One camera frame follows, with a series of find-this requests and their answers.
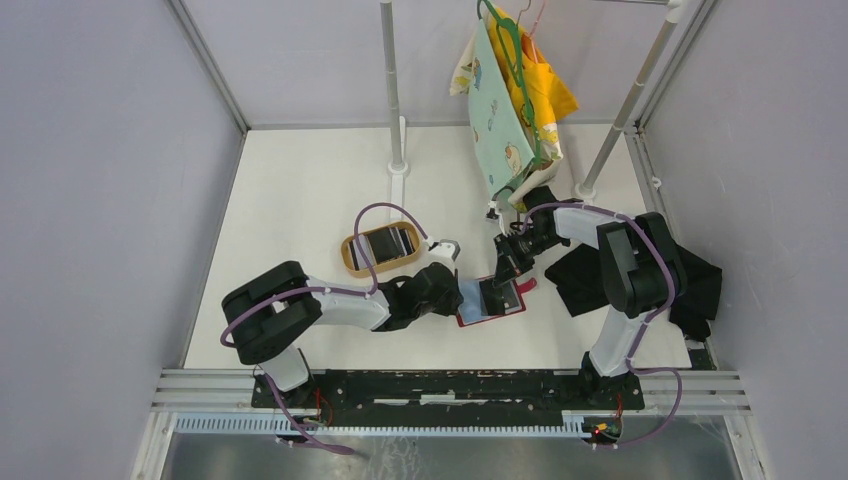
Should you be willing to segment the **red card holder wallet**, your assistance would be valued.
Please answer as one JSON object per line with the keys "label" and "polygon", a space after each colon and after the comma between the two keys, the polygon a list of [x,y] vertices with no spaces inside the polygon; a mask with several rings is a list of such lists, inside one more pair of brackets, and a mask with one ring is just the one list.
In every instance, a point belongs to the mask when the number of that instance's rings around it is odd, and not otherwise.
{"label": "red card holder wallet", "polygon": [[460,328],[516,315],[526,310],[524,295],[537,286],[535,279],[524,283],[510,281],[494,286],[494,277],[459,282],[463,302],[459,305],[457,324]]}

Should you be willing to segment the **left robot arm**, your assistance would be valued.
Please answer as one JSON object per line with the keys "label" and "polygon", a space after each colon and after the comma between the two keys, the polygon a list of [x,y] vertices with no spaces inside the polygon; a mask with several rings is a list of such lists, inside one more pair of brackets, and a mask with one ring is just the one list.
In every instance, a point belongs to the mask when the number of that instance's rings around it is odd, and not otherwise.
{"label": "left robot arm", "polygon": [[220,343],[243,365],[257,365],[290,407],[306,405],[314,381],[294,343],[313,326],[353,326],[371,332],[405,329],[420,317],[455,316],[463,303],[456,274],[434,262],[413,276],[365,287],[332,284],[286,261],[233,290],[221,302],[227,326]]}

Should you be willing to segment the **yellow oval card tray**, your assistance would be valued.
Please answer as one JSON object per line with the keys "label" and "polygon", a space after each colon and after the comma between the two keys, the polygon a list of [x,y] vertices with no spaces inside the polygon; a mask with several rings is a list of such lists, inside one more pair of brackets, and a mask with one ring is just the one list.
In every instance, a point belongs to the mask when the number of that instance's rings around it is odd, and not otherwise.
{"label": "yellow oval card tray", "polygon": [[422,252],[422,237],[408,221],[388,225],[347,237],[340,246],[342,262],[354,278],[367,278],[369,260],[376,274],[398,269],[416,260]]}

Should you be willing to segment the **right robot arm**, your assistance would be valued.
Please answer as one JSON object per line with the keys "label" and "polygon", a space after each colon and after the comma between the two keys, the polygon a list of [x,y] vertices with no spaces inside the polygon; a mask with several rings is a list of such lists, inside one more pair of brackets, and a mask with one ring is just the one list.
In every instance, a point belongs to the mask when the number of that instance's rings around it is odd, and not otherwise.
{"label": "right robot arm", "polygon": [[633,376],[632,361],[648,325],[686,289],[677,245],[656,212],[632,218],[577,199],[557,200],[547,187],[532,190],[529,200],[524,219],[494,239],[493,283],[516,280],[534,269],[537,256],[567,248],[544,276],[571,316],[607,310],[577,382],[580,400],[602,408]]}

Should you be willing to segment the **black VIP credit card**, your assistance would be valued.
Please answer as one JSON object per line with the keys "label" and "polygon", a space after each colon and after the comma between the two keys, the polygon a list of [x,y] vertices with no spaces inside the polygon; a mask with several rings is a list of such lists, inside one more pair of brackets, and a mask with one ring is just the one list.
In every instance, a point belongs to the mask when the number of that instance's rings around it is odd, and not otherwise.
{"label": "black VIP credit card", "polygon": [[522,300],[514,282],[496,288],[489,278],[480,281],[479,287],[484,317],[509,315],[522,309]]}

